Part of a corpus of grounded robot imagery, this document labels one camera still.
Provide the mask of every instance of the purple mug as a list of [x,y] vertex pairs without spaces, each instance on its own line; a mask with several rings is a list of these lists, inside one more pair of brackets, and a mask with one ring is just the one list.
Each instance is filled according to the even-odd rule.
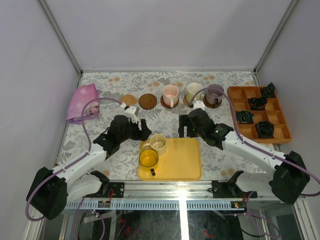
[[224,88],[219,84],[211,84],[209,86],[208,92],[205,95],[205,99],[209,104],[218,105],[220,103],[223,94],[218,90],[220,90],[221,92],[225,92]]

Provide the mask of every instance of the yellow glass cup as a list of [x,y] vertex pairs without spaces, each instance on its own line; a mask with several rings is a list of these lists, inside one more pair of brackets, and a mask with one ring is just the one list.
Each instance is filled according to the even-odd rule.
[[159,156],[155,150],[147,149],[140,153],[139,162],[142,167],[148,171],[151,171],[152,176],[156,175],[155,169],[158,166]]

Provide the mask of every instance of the wooden coaster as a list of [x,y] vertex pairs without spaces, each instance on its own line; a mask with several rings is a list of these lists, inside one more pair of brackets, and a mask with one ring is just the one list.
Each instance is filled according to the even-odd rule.
[[187,102],[187,95],[184,95],[184,97],[183,97],[183,103],[184,103],[184,105],[186,105],[188,108],[191,108],[191,107],[189,106],[189,103]]
[[173,109],[173,108],[175,108],[176,106],[178,106],[178,104],[179,104],[179,99],[178,99],[178,101],[175,103],[175,105],[173,105],[173,107],[170,107],[169,105],[165,104],[165,102],[164,102],[164,96],[161,96],[161,98],[160,98],[160,103],[161,103],[161,105],[164,106],[166,109]]
[[216,109],[216,108],[220,107],[220,105],[222,104],[222,99],[220,100],[220,102],[217,105],[212,105],[207,102],[207,96],[204,96],[203,103],[206,107],[208,107],[210,109]]
[[138,102],[143,109],[153,109],[157,105],[157,98],[155,95],[147,93],[142,95]]
[[137,100],[135,96],[132,96],[131,94],[124,95],[122,98],[120,98],[120,102],[125,103],[127,106],[135,105]]

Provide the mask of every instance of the white cup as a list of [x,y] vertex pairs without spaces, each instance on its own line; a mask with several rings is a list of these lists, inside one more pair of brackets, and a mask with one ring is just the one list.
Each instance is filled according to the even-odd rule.
[[165,86],[162,91],[163,101],[166,105],[173,108],[179,99],[179,89],[176,86]]
[[153,135],[149,142],[142,145],[142,149],[153,149],[159,156],[162,156],[167,151],[167,139],[162,134]]
[[[188,103],[190,103],[192,97],[199,91],[201,90],[203,87],[199,84],[199,83],[190,83],[188,85],[188,87],[186,88],[186,101]],[[196,97],[195,97],[195,101],[200,100],[202,95],[202,92],[199,92]]]

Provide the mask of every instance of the pink mug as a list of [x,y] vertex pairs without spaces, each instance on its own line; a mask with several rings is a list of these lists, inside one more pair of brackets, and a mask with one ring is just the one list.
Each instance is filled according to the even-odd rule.
[[174,85],[165,86],[162,96],[164,103],[173,108],[179,99],[179,89]]

